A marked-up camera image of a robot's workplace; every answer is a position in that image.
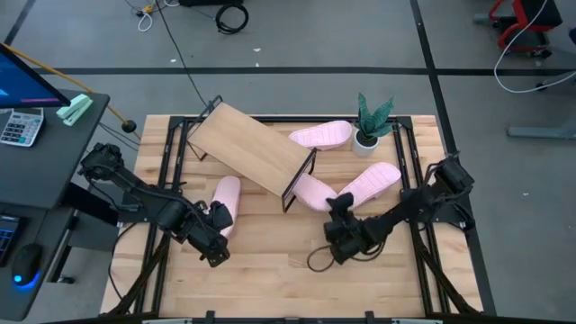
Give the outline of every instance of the computer mouse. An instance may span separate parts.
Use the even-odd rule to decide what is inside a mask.
[[[31,243],[21,247],[12,262],[12,279],[15,284],[29,284],[40,268],[42,246]]]

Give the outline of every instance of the blue light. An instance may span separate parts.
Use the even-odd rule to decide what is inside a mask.
[[[29,283],[20,286],[20,285],[16,285],[16,289],[21,291],[21,292],[27,292],[30,289],[34,288],[34,286],[36,285],[36,283],[40,280],[40,271],[36,273],[36,275],[34,276],[34,278],[32,279],[32,281],[30,281]]]

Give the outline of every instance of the pink sandal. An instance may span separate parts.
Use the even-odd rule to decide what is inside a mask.
[[[319,212],[329,212],[331,208],[326,198],[338,196],[327,184],[309,174],[300,177],[292,192],[301,203]]]
[[[226,208],[228,208],[230,216],[232,216],[232,225],[220,231],[220,234],[227,238],[232,232],[232,228],[234,228],[234,224],[236,224],[236,216],[238,216],[240,179],[235,176],[224,176],[216,187],[212,201],[225,205]]]
[[[349,208],[360,206],[370,199],[380,196],[386,188],[394,185],[401,177],[396,166],[388,163],[376,163],[368,167],[358,178],[347,185],[338,194],[351,193],[354,196],[354,204]]]
[[[352,134],[352,126],[349,122],[331,121],[294,131],[288,137],[305,148],[326,150],[344,144],[350,138],[350,134]]]

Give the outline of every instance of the monitor screen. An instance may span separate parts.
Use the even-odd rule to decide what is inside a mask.
[[[0,45],[0,108],[61,107],[68,99]]]

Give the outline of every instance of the gray floor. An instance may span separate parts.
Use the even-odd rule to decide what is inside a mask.
[[[487,12],[491,0],[418,2],[437,68],[493,67],[500,54],[497,36],[472,24],[472,15]],[[556,2],[565,23],[550,35],[554,55],[541,67],[513,56],[503,68],[575,68],[576,46],[565,34],[576,25],[576,4]],[[257,62],[261,67],[425,67],[409,1],[246,3],[250,24],[229,37],[188,8],[164,11],[189,67],[254,67]],[[0,4],[0,38],[23,4]],[[216,8],[200,10],[214,14]],[[13,45],[57,68],[179,68],[158,14],[154,20],[152,29],[141,33],[122,0],[38,0]],[[256,54],[255,48],[261,51]],[[198,113],[202,107],[182,75],[74,77],[110,94],[112,105],[140,127],[146,114]],[[46,78],[55,86],[75,88],[55,76]],[[194,80],[206,99],[222,95],[247,113],[354,113],[359,91],[373,104],[394,95],[395,113],[437,113],[427,76],[199,75]],[[503,81],[528,88],[540,80]],[[499,315],[576,320],[576,143],[505,134],[510,124],[553,125],[576,116],[576,89],[509,94],[489,76],[441,76],[440,85],[463,165],[476,179],[472,207]],[[119,126],[109,113],[103,121]],[[101,130],[94,135],[97,141],[118,143]],[[135,153],[125,148],[123,154],[132,166]],[[75,251],[65,272],[78,283],[45,284],[26,322],[95,316],[109,261],[104,252]]]

